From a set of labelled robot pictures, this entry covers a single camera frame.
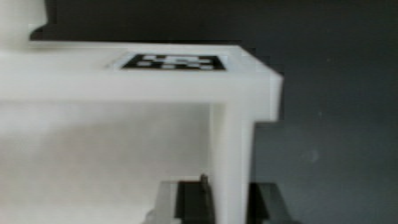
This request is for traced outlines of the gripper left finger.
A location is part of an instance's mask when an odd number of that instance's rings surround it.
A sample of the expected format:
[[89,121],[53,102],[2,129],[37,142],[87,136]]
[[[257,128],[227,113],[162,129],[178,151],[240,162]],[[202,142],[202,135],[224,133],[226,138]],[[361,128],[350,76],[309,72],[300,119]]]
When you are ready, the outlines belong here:
[[163,181],[144,224],[215,224],[215,203],[208,175],[197,180]]

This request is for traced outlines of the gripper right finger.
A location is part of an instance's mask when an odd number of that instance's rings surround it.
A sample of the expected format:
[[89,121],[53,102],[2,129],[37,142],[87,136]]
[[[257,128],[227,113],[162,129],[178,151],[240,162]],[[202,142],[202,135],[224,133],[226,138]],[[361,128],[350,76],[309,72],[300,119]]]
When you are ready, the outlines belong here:
[[250,184],[247,224],[297,224],[273,183]]

